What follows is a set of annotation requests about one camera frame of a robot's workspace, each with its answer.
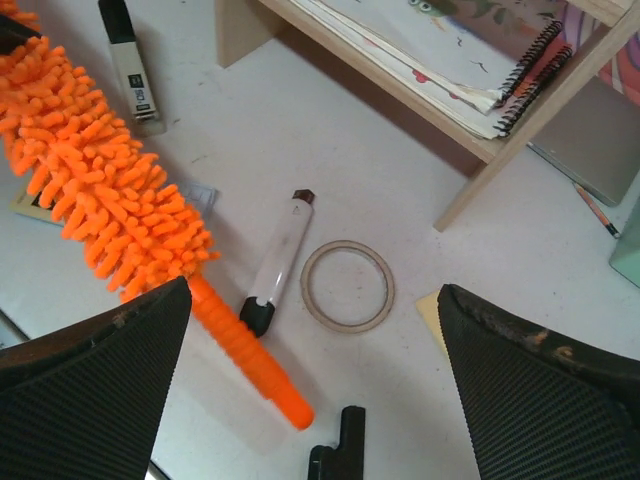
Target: black object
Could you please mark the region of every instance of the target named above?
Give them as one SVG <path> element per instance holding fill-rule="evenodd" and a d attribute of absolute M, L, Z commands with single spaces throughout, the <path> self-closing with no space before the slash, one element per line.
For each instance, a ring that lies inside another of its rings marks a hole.
<path fill-rule="evenodd" d="M 109 36 L 109 43 L 130 43 L 136 41 L 129 10 L 124 0 L 98 0 L 102 23 Z"/>
<path fill-rule="evenodd" d="M 40 32 L 0 14 L 0 54 L 10 55 L 16 47 L 24 45 L 31 37 L 40 38 Z"/>
<path fill-rule="evenodd" d="M 307 480 L 363 480 L 366 410 L 350 406 L 342 410 L 340 445 L 317 445 L 309 455 Z"/>
<path fill-rule="evenodd" d="M 457 286 L 438 303 L 483 479 L 640 478 L 640 362 Z"/>
<path fill-rule="evenodd" d="M 313 201 L 316 199 L 316 194 L 308 188 L 304 188 L 302 190 L 296 190 L 295 192 L 293 192 L 293 197 L 291 198 L 297 198 L 302 200 L 303 202 L 307 202 L 309 205 L 313 205 Z"/>
<path fill-rule="evenodd" d="M 0 350 L 0 478 L 143 479 L 190 309 L 178 278 Z"/>
<path fill-rule="evenodd" d="M 258 297 L 248 297 L 242 305 L 239 318 L 259 338 L 267 333 L 275 311 L 276 307 L 271 302 L 258 305 Z"/>

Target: wooden shelf leg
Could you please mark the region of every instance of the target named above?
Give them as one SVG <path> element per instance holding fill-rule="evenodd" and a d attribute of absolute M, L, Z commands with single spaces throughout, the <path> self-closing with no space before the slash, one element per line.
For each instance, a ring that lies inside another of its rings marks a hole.
<path fill-rule="evenodd" d="M 258 0 L 215 0 L 218 65 L 228 67 L 275 37 L 285 21 Z"/>
<path fill-rule="evenodd" d="M 442 232 L 464 208 L 502 170 L 511 159 L 551 120 L 598 71 L 613 57 L 640 25 L 640 0 L 613 27 L 602 25 L 593 32 L 575 57 L 560 72 L 558 78 L 538 98 L 522 125 L 489 164 L 476 172 L 458 193 L 447 210 L 434 224 Z"/>

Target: orange microfiber duster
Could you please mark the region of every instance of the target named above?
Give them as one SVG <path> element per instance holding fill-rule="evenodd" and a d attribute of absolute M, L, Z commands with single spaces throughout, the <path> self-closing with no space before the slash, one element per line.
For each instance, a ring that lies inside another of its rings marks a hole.
<path fill-rule="evenodd" d="M 0 13 L 31 28 L 33 14 L 14 1 Z M 284 370 L 225 305 L 201 275 L 217 255 L 198 212 L 175 185 L 161 186 L 166 172 L 157 155 L 140 153 L 125 122 L 82 67 L 73 68 L 62 47 L 30 38 L 0 56 L 0 133 L 16 175 L 33 171 L 30 194 L 55 206 L 63 238 L 85 244 L 85 259 L 107 288 L 127 301 L 163 282 L 185 276 L 193 313 L 260 393 L 299 429 L 313 411 Z"/>

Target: sketchbook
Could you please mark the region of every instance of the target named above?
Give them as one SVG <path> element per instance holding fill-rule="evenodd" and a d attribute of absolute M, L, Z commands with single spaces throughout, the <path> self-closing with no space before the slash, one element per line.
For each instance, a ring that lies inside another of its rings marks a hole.
<path fill-rule="evenodd" d="M 533 65 L 528 78 L 520 83 L 513 94 L 506 99 L 504 105 L 483 114 L 472 108 L 463 98 L 440 86 L 429 76 L 423 66 L 418 65 L 418 68 L 414 68 L 412 64 L 406 62 L 406 56 L 399 54 L 396 57 L 382 48 L 378 43 L 379 39 L 370 32 L 367 31 L 365 36 L 360 30 L 349 28 L 342 22 L 336 22 L 335 18 L 319 6 L 316 0 L 291 1 L 405 87 L 474 135 L 486 139 L 508 136 L 529 105 L 572 54 L 571 49 L 564 43 L 559 40 L 552 42 L 540 60 Z"/>
<path fill-rule="evenodd" d="M 503 105 L 562 31 L 551 0 L 311 0 L 482 113 Z"/>

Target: tape roll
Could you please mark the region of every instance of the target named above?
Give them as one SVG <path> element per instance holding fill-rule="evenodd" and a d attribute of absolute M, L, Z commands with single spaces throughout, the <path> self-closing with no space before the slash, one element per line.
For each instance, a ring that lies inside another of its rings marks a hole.
<path fill-rule="evenodd" d="M 314 267 L 322 257 L 336 251 L 346 251 L 363 256 L 376 267 L 376 270 L 378 270 L 382 280 L 384 281 L 384 304 L 373 317 L 356 325 L 346 325 L 329 317 L 320 309 L 320 307 L 318 307 L 311 292 L 310 281 Z M 362 333 L 377 327 L 389 315 L 396 296 L 396 287 L 393 282 L 393 275 L 391 274 L 391 269 L 389 268 L 389 265 L 387 265 L 387 262 L 385 262 L 384 259 L 371 248 L 363 245 L 362 243 L 353 242 L 351 240 L 338 240 L 327 243 L 313 252 L 302 269 L 300 287 L 302 289 L 302 300 L 313 318 L 325 327 L 340 333 Z"/>

